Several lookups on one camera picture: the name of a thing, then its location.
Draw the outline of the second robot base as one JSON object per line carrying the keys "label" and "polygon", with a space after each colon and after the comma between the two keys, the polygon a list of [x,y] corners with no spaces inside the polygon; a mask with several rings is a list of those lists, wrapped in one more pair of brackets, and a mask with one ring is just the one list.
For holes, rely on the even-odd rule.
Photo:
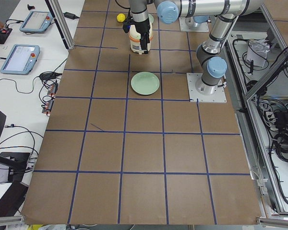
{"label": "second robot base", "polygon": [[208,23],[209,20],[208,15],[204,16],[192,16],[189,18],[180,17],[180,30],[183,32],[200,32],[200,33],[208,33]]}

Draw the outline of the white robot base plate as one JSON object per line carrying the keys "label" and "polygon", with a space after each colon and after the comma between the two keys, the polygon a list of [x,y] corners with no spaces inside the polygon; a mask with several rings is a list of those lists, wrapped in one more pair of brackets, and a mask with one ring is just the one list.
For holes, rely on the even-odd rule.
{"label": "white robot base plate", "polygon": [[190,102],[226,103],[226,95],[222,79],[215,86],[208,86],[202,81],[202,73],[187,73]]}

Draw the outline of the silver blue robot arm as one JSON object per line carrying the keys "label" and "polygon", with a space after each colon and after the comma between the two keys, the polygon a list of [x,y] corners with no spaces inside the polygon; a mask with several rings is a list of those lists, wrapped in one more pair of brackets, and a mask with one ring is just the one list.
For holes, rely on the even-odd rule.
{"label": "silver blue robot arm", "polygon": [[130,13],[123,23],[125,33],[134,25],[140,34],[141,50],[147,54],[150,43],[150,22],[147,6],[154,4],[157,15],[164,24],[171,24],[180,17],[216,16],[216,21],[209,38],[197,51],[197,58],[202,66],[217,56],[227,40],[239,16],[254,12],[263,4],[262,0],[130,0]]}

